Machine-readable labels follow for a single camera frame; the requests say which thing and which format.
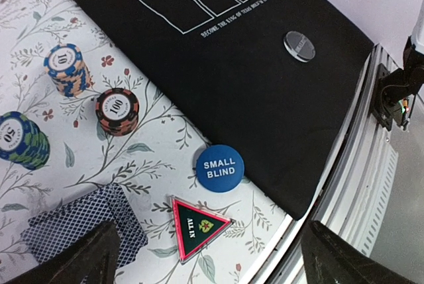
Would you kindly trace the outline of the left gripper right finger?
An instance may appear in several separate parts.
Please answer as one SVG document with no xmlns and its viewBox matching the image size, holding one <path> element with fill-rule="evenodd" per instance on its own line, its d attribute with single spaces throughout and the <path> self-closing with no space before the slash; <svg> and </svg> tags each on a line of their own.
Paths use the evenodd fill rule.
<svg viewBox="0 0 424 284">
<path fill-rule="evenodd" d="M 361 254 L 321 222 L 308 223 L 301 239 L 308 283 L 411 283 Z"/>
</svg>

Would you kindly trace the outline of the green blue 50 chip stack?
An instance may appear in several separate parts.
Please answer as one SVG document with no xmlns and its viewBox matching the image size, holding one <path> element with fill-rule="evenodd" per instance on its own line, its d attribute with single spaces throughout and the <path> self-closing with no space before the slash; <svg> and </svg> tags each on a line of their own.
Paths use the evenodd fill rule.
<svg viewBox="0 0 424 284">
<path fill-rule="evenodd" d="M 50 157 L 50 143 L 38 125 L 18 111 L 1 115 L 1 159 L 28 170 L 42 168 Z"/>
</svg>

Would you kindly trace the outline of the blue small blind button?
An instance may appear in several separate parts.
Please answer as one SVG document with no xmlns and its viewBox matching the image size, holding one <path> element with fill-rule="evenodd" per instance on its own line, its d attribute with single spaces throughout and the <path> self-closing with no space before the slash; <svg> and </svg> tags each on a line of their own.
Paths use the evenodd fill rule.
<svg viewBox="0 0 424 284">
<path fill-rule="evenodd" d="M 206 148 L 195 162 L 199 183 L 214 193 L 226 193 L 236 188 L 244 176 L 242 156 L 228 145 Z"/>
</svg>

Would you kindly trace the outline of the clear round dealer button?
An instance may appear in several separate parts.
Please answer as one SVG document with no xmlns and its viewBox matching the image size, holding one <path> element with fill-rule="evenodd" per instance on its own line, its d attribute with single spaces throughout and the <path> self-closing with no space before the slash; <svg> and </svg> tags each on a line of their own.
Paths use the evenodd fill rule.
<svg viewBox="0 0 424 284">
<path fill-rule="evenodd" d="M 292 57 L 303 63 L 310 62 L 316 55 L 310 39 L 298 31 L 287 32 L 283 38 L 283 45 Z"/>
</svg>

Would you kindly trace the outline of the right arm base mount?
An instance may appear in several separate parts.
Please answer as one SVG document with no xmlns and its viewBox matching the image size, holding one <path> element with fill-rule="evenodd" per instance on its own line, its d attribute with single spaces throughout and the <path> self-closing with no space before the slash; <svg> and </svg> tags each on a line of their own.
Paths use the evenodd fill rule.
<svg viewBox="0 0 424 284">
<path fill-rule="evenodd" d="M 377 75 L 370 113 L 382 128 L 392 129 L 395 106 L 410 95 L 418 94 L 423 85 L 423 51 L 407 39 L 403 50 L 403 68 L 387 75 Z"/>
</svg>

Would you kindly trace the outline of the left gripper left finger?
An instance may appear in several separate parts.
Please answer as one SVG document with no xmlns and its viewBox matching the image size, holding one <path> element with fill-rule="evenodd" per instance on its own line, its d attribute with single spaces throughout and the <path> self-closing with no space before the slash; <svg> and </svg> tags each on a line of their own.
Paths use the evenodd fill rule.
<svg viewBox="0 0 424 284">
<path fill-rule="evenodd" d="M 55 258 L 9 283 L 113 283 L 120 238 L 114 222 L 102 222 Z"/>
</svg>

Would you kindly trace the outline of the blue orange 10 chip stack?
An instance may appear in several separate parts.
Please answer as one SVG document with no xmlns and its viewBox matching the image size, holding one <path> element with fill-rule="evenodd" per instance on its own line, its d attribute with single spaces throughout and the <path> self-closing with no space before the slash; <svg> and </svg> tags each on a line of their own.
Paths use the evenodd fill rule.
<svg viewBox="0 0 424 284">
<path fill-rule="evenodd" d="M 44 58 L 43 67 L 58 92 L 65 97 L 77 97 L 91 86 L 89 68 L 75 44 L 53 47 Z"/>
</svg>

